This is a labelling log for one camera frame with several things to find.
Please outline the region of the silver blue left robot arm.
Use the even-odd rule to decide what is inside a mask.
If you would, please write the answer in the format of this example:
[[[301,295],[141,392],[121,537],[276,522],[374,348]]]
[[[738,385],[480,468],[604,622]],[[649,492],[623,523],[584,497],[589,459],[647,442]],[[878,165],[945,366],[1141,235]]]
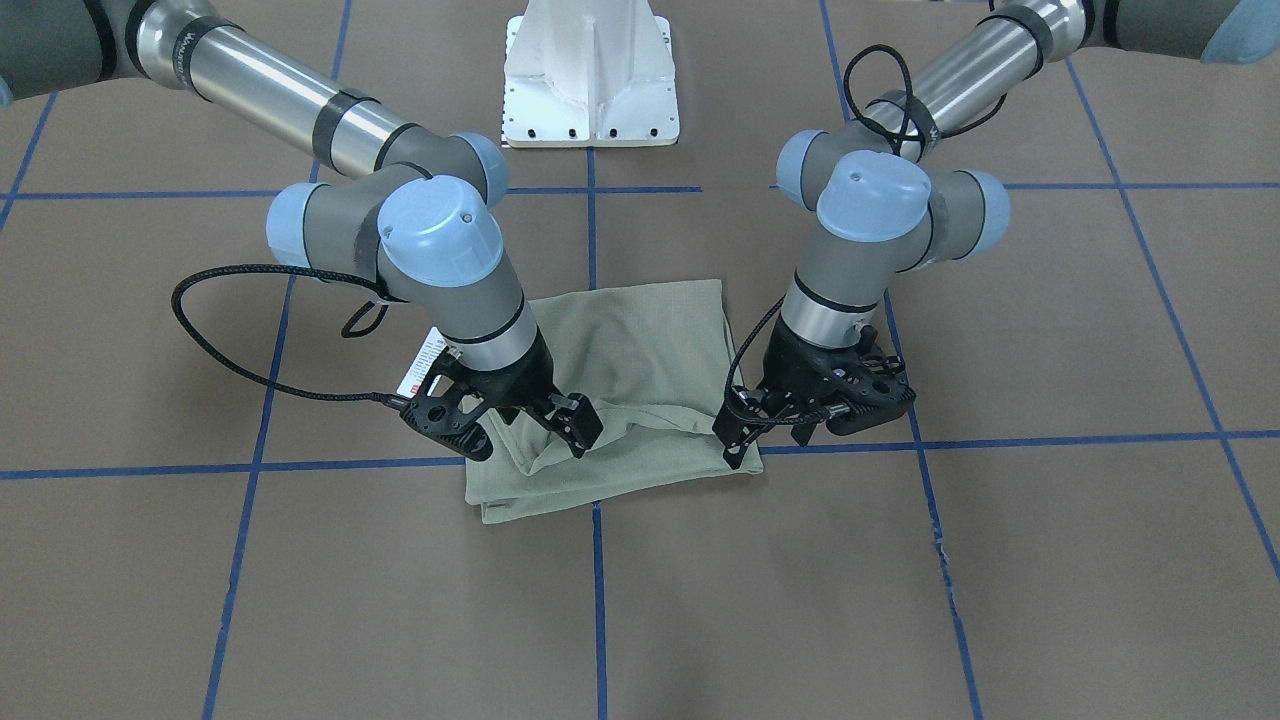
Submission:
[[[923,70],[892,58],[901,86],[849,123],[806,129],[780,151],[778,190],[815,218],[772,332],[762,380],[724,383],[713,430],[730,468],[777,427],[808,445],[819,427],[850,436],[904,416],[915,402],[904,360],[874,316],[892,278],[974,258],[1009,228],[1011,201],[992,174],[925,167],[941,143],[977,129],[1023,81],[1084,47],[1244,65],[1277,49],[1275,1],[996,1]]]

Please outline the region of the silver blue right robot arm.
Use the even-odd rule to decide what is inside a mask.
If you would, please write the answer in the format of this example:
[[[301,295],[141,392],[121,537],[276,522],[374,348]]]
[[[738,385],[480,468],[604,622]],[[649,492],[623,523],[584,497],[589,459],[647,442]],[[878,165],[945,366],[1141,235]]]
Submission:
[[[415,389],[352,395],[396,410],[429,439],[474,460],[480,423],[530,416],[575,457],[603,425],[563,393],[492,209],[509,187],[500,150],[479,135],[442,137],[255,38],[207,1],[5,1],[3,102],[110,79],[148,79],[227,109],[346,178],[298,183],[271,202],[275,263],[239,274],[358,286],[369,306],[424,307],[444,348]]]

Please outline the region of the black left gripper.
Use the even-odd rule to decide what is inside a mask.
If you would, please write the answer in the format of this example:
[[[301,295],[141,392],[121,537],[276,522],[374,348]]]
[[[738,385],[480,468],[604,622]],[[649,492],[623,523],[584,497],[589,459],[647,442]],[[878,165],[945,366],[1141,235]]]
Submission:
[[[902,416],[916,398],[905,363],[881,350],[873,325],[863,325],[850,347],[822,348],[777,322],[763,369],[755,389],[727,387],[713,423],[735,470],[751,443],[774,427],[790,425],[794,441],[805,446],[819,424],[849,436]]]

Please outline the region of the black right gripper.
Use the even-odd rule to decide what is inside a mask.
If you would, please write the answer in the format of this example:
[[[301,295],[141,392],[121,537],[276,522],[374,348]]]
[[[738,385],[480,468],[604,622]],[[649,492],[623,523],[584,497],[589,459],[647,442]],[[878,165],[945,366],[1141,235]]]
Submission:
[[[599,439],[603,423],[586,395],[563,395],[553,383],[553,360],[541,333],[516,363],[494,372],[465,366],[452,351],[439,356],[429,379],[435,389],[420,391],[399,404],[401,419],[417,433],[474,461],[492,456],[493,442],[480,418],[497,410],[506,424],[520,413],[559,437],[575,459]]]

